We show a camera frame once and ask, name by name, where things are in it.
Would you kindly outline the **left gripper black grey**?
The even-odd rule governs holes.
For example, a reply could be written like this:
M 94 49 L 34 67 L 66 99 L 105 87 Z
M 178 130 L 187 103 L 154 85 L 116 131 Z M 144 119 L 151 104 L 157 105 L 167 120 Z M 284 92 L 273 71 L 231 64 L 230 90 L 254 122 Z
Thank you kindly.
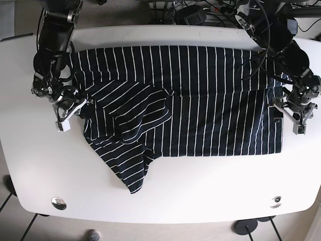
M 317 109 L 317 104 L 312 100 L 318 96 L 319 94 L 309 97 L 303 96 L 297 102 L 286 94 L 281 97 L 273 97 L 272 103 L 268 105 L 269 125 L 282 125 L 284 117 L 289 118 L 293 124 L 306 125 L 307 120 L 313 117 L 313 110 Z

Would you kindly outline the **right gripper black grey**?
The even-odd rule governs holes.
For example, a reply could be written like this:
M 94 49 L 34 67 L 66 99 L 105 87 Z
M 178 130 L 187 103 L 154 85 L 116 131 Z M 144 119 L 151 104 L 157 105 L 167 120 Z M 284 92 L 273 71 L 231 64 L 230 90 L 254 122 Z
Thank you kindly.
M 79 113 L 81 119 L 90 119 L 95 113 L 95 100 L 82 98 L 74 86 L 64 86 L 51 96 L 57 126 L 69 126 L 69 119 Z

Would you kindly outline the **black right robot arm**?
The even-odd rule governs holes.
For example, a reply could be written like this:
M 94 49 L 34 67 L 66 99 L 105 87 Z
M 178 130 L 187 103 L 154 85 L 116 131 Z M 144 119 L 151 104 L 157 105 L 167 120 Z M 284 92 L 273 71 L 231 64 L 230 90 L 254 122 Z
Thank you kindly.
M 41 1 L 41 5 L 43 23 L 38 24 L 31 92 L 49 100 L 58 131 L 66 132 L 70 129 L 69 119 L 88 102 L 72 81 L 75 69 L 70 60 L 75 56 L 71 39 L 83 1 Z

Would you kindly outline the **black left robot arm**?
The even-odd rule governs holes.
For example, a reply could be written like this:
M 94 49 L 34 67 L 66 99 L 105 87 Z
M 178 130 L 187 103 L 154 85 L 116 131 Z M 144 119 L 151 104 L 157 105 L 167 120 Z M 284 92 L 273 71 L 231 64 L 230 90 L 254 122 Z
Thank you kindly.
M 306 121 L 317 105 L 313 98 L 320 95 L 320 77 L 309 67 L 308 55 L 293 38 L 292 32 L 277 12 L 279 1 L 237 1 L 235 19 L 257 45 L 265 50 L 264 58 L 272 59 L 289 79 L 267 71 L 274 80 L 292 86 L 282 89 L 273 107 L 293 122 L 295 134 L 305 134 Z

